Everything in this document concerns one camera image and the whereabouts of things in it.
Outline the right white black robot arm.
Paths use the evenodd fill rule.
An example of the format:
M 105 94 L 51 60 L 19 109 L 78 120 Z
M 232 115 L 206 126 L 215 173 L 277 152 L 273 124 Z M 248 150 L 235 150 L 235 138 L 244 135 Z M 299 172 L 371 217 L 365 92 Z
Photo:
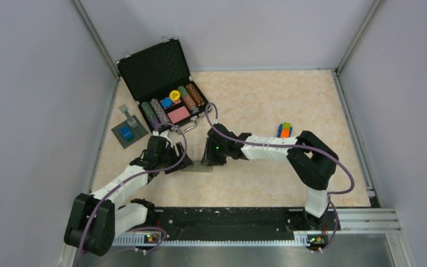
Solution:
M 207 133 L 201 163 L 205 166 L 222 166 L 227 157 L 234 160 L 287 162 L 307 187 L 305 225 L 319 229 L 326 223 L 329 181 L 336 171 L 339 158 L 314 133 L 302 131 L 297 137 L 286 138 L 260 137 L 251 133 L 235 135 L 217 123 Z

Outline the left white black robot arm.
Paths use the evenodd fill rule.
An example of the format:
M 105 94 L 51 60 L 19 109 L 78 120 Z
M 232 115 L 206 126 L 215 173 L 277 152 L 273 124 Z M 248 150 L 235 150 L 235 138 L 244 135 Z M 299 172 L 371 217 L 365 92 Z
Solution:
M 169 174 L 192 164 L 186 141 L 173 143 L 165 136 L 151 136 L 140 156 L 103 188 L 81 193 L 73 201 L 63 236 L 66 245 L 93 255 L 102 256 L 116 237 L 139 226 L 149 230 L 156 223 L 153 203 L 129 200 L 138 189 L 154 177 Z

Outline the white remote control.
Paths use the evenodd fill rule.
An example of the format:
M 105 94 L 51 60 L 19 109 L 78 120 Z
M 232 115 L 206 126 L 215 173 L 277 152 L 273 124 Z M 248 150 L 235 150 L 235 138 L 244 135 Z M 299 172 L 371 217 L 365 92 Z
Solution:
M 181 171 L 183 171 L 183 172 L 212 172 L 213 167 L 204 165 L 201 163 L 201 161 L 193 161 L 192 164 L 185 167 Z

